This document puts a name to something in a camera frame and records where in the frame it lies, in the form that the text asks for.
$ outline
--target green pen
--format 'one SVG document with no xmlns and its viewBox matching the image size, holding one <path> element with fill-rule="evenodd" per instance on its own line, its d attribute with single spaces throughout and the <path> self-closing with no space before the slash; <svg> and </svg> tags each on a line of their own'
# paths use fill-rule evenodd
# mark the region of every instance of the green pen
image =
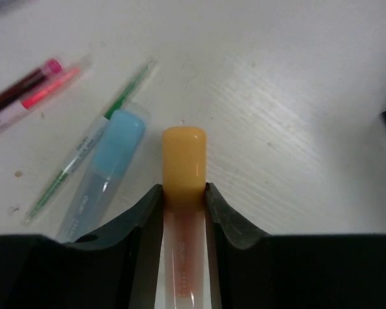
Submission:
<svg viewBox="0 0 386 309">
<path fill-rule="evenodd" d="M 80 142 L 71 150 L 70 154 L 65 159 L 62 167 L 51 179 L 51 182 L 46 186 L 40 198 L 33 204 L 32 209 L 26 215 L 26 222 L 29 223 L 33 220 L 44 206 L 53 201 L 56 197 L 56 193 L 59 192 L 63 185 L 67 183 L 66 179 L 73 174 L 79 165 L 83 162 L 83 159 L 87 154 L 96 146 L 97 142 L 103 135 L 103 131 L 109 123 L 110 117 L 114 111 L 123 108 L 123 105 L 129 101 L 132 95 L 136 93 L 136 90 L 142 84 L 143 81 L 149 76 L 152 69 L 156 66 L 157 62 L 152 59 L 140 71 L 130 80 L 120 96 L 113 102 L 109 109 L 102 115 L 93 125 L 86 131 L 86 134 L 80 140 Z"/>
</svg>

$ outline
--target red pen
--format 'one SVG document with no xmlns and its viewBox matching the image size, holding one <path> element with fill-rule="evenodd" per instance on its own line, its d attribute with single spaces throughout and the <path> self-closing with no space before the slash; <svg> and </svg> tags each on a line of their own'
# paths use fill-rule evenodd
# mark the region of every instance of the red pen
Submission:
<svg viewBox="0 0 386 309">
<path fill-rule="evenodd" d="M 85 59 L 80 61 L 66 70 L 62 71 L 52 78 L 43 87 L 34 90 L 24 98 L 15 101 L 6 109 L 0 112 L 0 133 L 10 127 L 29 113 L 29 110 L 36 106 L 39 102 L 54 93 L 56 90 L 72 82 L 75 77 L 78 77 L 89 65 L 89 61 Z"/>
</svg>

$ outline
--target dark red marker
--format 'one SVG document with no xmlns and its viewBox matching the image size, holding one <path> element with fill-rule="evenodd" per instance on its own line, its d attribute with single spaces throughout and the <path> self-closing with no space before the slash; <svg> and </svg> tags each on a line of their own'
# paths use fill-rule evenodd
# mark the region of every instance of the dark red marker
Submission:
<svg viewBox="0 0 386 309">
<path fill-rule="evenodd" d="M 40 68 L 27 74 L 27 76 L 0 93 L 0 111 L 61 70 L 60 63 L 55 59 L 50 59 Z"/>
</svg>

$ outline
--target pen cap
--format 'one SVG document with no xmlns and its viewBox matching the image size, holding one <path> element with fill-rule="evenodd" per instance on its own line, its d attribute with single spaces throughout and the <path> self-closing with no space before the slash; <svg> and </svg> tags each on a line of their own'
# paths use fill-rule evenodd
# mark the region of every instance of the pen cap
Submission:
<svg viewBox="0 0 386 309">
<path fill-rule="evenodd" d="M 169 205 L 201 203 L 206 187 L 206 132 L 171 127 L 163 132 L 163 192 Z"/>
<path fill-rule="evenodd" d="M 145 131 L 143 120 L 128 111 L 117 110 L 99 141 L 90 168 L 108 177 L 122 177 Z"/>
</svg>

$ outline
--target white table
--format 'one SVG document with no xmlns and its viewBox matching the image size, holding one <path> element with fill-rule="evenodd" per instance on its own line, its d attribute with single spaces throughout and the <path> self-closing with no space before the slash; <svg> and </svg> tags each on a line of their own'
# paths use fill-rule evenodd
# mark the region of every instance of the white table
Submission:
<svg viewBox="0 0 386 309">
<path fill-rule="evenodd" d="M 24 213 L 150 56 L 134 100 L 151 123 L 104 222 L 160 183 L 161 132 L 183 124 L 207 131 L 208 180 L 267 232 L 386 232 L 386 0 L 31 0 L 0 15 L 0 90 L 85 54 L 90 74 L 0 135 L 0 233 L 54 237 L 85 164 L 30 229 Z"/>
</svg>

